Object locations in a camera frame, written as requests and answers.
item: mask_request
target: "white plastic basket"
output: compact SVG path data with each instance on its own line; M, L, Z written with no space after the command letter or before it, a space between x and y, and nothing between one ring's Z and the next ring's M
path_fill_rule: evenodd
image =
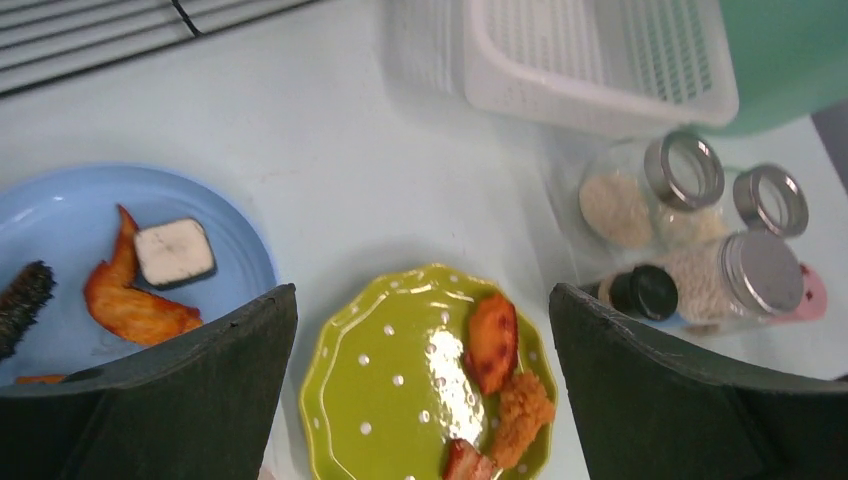
M472 105L606 137L739 108L718 0L465 0Z

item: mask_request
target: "fried food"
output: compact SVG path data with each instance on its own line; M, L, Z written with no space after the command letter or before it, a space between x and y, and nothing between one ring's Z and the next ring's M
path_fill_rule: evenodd
M442 480L491 480L495 474L497 468L494 462L466 440L452 440L448 449L448 463Z
M518 365L515 306L496 293L483 299L468 325L464 363L483 395L499 391Z
M138 225L118 205L121 227L110 262L91 272L83 293L88 313L103 328L144 346L152 346L203 325L200 310L132 287L138 274L133 238Z
M26 383L59 383L63 378L65 378L65 375L37 375L34 377L18 377L15 379L15 383L18 385Z
M556 407L532 372L511 378L501 390L500 425L489 456L501 468L513 468L544 425L554 421Z

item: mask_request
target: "plate rim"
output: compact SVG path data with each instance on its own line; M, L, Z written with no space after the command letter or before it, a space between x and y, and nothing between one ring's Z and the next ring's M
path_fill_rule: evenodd
M98 170L98 169L137 169L137 170L147 170L155 173L163 173L165 175L170 175L172 177L177 177L182 180L186 180L190 183L197 185L198 187L205 189L223 200L223 202L230 206L245 222L250 226L250 229L253 230L254 235L259 240L259 244L262 245L262 249L265 250L265 255L268 256L268 260L270 260L271 265L271 274L274 277L274 283L276 285L280 285L282 279L280 278L279 268L277 266L277 260L274 258L273 251L270 248L265 236L263 235L262 230L258 228L256 222L244 211L238 204L233 202L227 195L222 194L217 188L210 186L209 184L195 178L190 174L186 174L180 170L176 170L169 167L161 167L158 165L146 164L142 162L93 162L86 163L83 165L70 165L65 167L59 167L50 169L41 173L36 173L35 175L30 175L29 177L23 178L18 182L15 182L9 185L6 188L0 189L0 201L4 198L14 195L18 191L26 190L27 188L32 188L33 185L36 185L40 182L48 181L52 178L61 177L63 175L67 175L75 172L84 172L86 170Z
M303 382L301 383L300 389L299 389L299 392L298 392L298 410L299 410L299 413L300 413L301 426L302 426L304 433L305 433L305 436L306 436L306 445L307 445L307 448L309 450L309 468L310 468L310 471L312 473L313 478L320 479L322 477L321 477L321 475L318 471L317 465L316 465L316 452L315 452L316 439L314 438L314 432L311 428L311 425L309 424L309 416L307 415L307 411L306 411L306 386L311 381L313 381L313 377L315 376L315 370L316 370L315 366L320 361L320 357L321 357L320 346L324 344L325 338L329 334L331 329L339 328L337 325L334 325L333 323L340 316L348 314L351 310L351 307L353 307L354 305L357 305L362 300L362 298L372 290L372 288L374 288L374 287L376 287L376 286L378 286L382 283L385 283L387 281L390 282L391 281L390 279L392 279L392 278L405 277L405 276L413 274L415 272L423 272L423 273L427 274L427 273L430 273L430 272L433 272L433 271L444 271L444 272L447 272L448 274L451 274L451 275L457 275L457 276L460 276L460 277L464 277L465 279L470 280L474 283L480 284L481 286L492 288L492 289L496 290L497 292L501 293L502 295L504 295L505 297L509 298L503 292L500 285L498 285L494 281L487 280L487 279L484 279L484 278L480 278L480 277L477 277L477 276L474 276L474 275L470 275L470 274L464 273L461 270L457 270L455 268L452 268L452 267L450 267L446 264L435 262L435 263L428 263L428 264L425 264L425 265L422 265L422 266L419 266L419 267L416 267L416 268L412 268L412 269L409 269L409 270L384 273L384 274L381 274L381 275L375 277L373 280L368 282L368 284L365 287L363 287L362 290L350 302L346 303L339 310L337 310L335 313L333 313L329 318L327 318L327 320L321 326L321 331L318 335L318 339L316 340L315 345L313 347L313 353L312 353L312 357L310 358L310 361L309 361L309 366L307 368L306 375L304 376ZM536 324L534 322L530 321L530 317L524 315L524 313L517 306L515 307L515 309L516 309L516 313L517 313L518 318L519 319L523 318L525 320L525 322L524 322L525 326L528 327L533 332L533 334L536 335L536 338L538 339L539 343L544 345L542 335L539 332L539 329L536 327ZM538 355L539 355L539 360L541 360L539 363L542 365L542 368L547 373L547 375L550 379L550 384L553 388L552 391L548 391L548 397L553 401L554 405L558 409L558 407L559 407L559 387L557 386L556 379L554 378L553 371L550 367L550 362L548 361L548 356L547 356L546 350L544 348L539 349ZM552 446L551 443L552 443L552 440L553 440L553 425L549 425L549 429L550 429L549 430L550 438L546 442L545 460L542 463L543 467L548 464L548 462L550 461L550 456L551 456L551 446Z

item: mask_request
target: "blue plate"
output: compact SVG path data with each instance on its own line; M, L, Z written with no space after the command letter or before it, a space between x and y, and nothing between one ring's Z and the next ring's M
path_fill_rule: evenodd
M256 229L230 202L180 174L136 165L94 165L42 175L0 193L0 289L27 263L53 268L54 298L0 362L0 385L18 376L70 374L138 352L88 314L82 289L91 270L112 255L117 204L139 227L194 217L206 229L218 272L155 292L218 319L278 283Z

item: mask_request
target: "grain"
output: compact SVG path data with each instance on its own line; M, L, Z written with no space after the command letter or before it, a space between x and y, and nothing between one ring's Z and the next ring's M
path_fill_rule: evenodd
M579 200L586 223L609 242L638 249L653 239L648 204L635 177L591 177L580 187Z
M677 312L686 321L707 325L738 318L741 309L725 286L718 254L723 242L672 252L657 262L677 285Z
M655 215L658 234L670 249L705 243L730 233L721 214L713 208L681 212L660 204Z

